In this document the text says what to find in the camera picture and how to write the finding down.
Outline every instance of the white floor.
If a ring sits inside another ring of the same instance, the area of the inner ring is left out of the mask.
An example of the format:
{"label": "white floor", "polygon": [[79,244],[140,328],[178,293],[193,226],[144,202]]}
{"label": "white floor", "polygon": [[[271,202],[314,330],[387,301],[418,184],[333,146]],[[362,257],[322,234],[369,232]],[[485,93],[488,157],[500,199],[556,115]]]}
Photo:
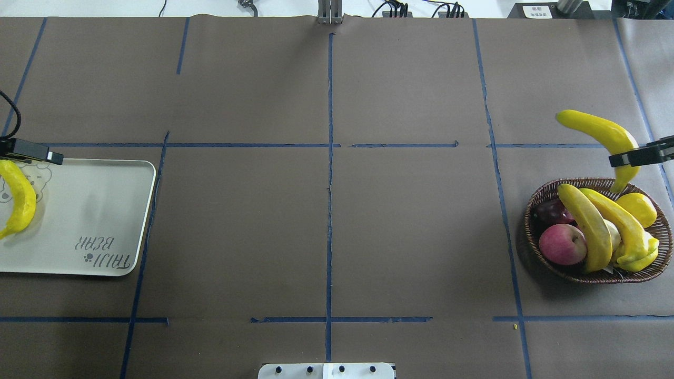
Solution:
{"label": "white floor", "polygon": [[[406,0],[414,17],[430,17],[437,4]],[[535,0],[518,0],[535,2]],[[152,17],[157,16],[164,0],[2,0],[0,16],[6,17]],[[318,0],[254,0],[260,16],[316,16]],[[459,1],[474,18],[506,18],[515,0]],[[381,0],[343,0],[344,13],[370,17]],[[595,10],[611,8],[611,0],[590,0]],[[237,0],[167,0],[164,16],[185,17],[195,14],[215,16],[251,16]]]}

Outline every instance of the white label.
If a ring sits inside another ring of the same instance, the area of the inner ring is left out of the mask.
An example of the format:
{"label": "white label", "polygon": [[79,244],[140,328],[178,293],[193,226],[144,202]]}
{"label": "white label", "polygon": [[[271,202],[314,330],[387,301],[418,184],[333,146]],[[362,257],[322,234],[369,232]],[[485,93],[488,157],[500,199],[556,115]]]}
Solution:
{"label": "white label", "polygon": [[533,7],[525,5],[522,7],[522,11],[526,18],[552,18],[550,7],[547,5],[535,5]]}

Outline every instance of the fruit basket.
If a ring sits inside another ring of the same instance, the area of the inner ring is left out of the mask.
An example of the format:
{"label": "fruit basket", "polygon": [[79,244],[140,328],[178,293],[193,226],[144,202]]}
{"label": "fruit basket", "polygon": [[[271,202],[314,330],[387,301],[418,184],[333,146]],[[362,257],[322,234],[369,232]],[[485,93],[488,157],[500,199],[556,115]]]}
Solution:
{"label": "fruit basket", "polygon": [[612,200],[616,200],[618,195],[612,194],[609,191],[609,188],[614,181],[615,180],[612,178],[589,177],[557,179],[542,185],[539,189],[536,190],[536,192],[534,192],[528,204],[526,205],[526,209],[524,211],[524,241],[518,244],[518,248],[525,249],[525,254],[529,255],[527,258],[532,258],[532,260],[540,262],[544,267],[556,275],[569,281],[578,283],[639,283],[649,281],[650,279],[653,279],[656,276],[662,274],[667,268],[672,254],[673,242],[669,223],[667,222],[667,218],[665,218],[665,215],[658,204],[653,201],[653,199],[647,193],[643,192],[640,188],[632,184],[628,184],[621,195],[632,192],[644,194],[651,200],[657,211],[657,218],[655,222],[653,225],[646,228],[647,232],[660,241],[660,245],[658,247],[658,257],[652,264],[639,272],[630,272],[615,268],[612,274],[606,270],[584,274],[582,272],[582,263],[575,264],[573,266],[562,266],[554,264],[543,257],[539,249],[539,237],[543,230],[541,230],[542,228],[537,225],[533,217],[536,206],[542,202],[556,198],[557,186],[561,183],[568,183],[578,188],[590,188]]}

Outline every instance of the yellow lemon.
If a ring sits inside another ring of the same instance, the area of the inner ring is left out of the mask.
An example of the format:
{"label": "yellow lemon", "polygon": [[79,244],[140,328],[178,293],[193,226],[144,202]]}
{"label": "yellow lemon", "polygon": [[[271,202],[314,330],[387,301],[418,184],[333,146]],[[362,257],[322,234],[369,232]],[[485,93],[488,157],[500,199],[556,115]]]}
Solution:
{"label": "yellow lemon", "polygon": [[634,216],[644,228],[653,225],[658,217],[658,212],[655,210],[653,203],[644,194],[633,192],[622,195],[615,202]]}

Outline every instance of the metal cylinder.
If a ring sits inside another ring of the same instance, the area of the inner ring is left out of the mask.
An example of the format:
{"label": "metal cylinder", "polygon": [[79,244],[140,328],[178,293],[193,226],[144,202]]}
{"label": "metal cylinder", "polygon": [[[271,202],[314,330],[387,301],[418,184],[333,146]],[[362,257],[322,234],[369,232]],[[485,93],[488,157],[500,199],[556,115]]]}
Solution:
{"label": "metal cylinder", "polygon": [[580,7],[583,0],[559,0],[557,2],[557,10],[564,14],[571,14]]}

